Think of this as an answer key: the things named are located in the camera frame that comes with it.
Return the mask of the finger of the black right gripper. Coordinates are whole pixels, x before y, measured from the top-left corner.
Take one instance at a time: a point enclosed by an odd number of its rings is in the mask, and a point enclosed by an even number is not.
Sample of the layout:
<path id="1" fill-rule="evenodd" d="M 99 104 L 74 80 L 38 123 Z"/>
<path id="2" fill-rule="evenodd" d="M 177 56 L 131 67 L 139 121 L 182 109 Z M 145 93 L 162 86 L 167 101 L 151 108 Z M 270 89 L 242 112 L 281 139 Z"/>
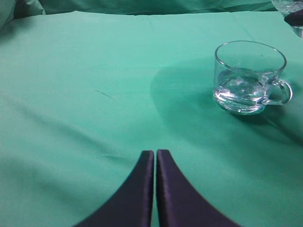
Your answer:
<path id="1" fill-rule="evenodd" d="M 290 26 L 303 26 L 303 11 L 299 10 L 287 15 L 284 21 Z"/>

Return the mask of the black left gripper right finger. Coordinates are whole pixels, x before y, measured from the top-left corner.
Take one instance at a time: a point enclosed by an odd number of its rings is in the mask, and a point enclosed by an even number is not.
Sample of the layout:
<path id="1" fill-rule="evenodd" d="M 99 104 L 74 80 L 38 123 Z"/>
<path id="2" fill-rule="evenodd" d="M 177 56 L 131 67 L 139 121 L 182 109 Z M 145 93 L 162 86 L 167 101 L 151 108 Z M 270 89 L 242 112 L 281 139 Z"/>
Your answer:
<path id="1" fill-rule="evenodd" d="M 160 227 L 238 226 L 197 192 L 169 150 L 157 151 L 156 200 Z"/>

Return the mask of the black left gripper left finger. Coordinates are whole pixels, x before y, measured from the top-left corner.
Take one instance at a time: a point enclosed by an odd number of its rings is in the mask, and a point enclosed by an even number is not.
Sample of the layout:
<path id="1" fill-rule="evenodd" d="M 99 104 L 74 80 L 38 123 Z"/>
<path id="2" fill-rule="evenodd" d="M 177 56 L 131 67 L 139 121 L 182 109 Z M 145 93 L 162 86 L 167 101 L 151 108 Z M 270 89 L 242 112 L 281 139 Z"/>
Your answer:
<path id="1" fill-rule="evenodd" d="M 154 152 L 142 151 L 118 190 L 77 227 L 149 227 L 152 220 Z"/>

